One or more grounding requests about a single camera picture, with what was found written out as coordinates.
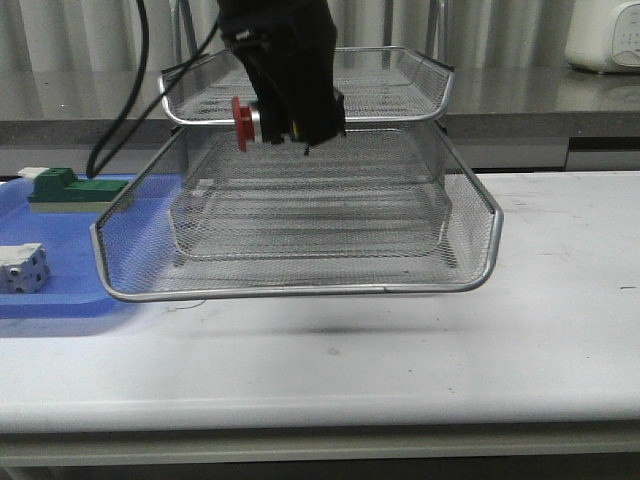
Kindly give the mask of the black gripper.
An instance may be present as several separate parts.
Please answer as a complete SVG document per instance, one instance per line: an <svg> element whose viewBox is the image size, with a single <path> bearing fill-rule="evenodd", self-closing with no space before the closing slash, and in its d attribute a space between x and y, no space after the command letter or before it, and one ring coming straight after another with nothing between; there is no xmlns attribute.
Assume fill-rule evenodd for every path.
<svg viewBox="0 0 640 480"><path fill-rule="evenodd" d="M239 144L295 140L319 145L344 133L344 95L334 87L337 29L326 1L220 1L225 46L257 100L234 97Z"/></svg>

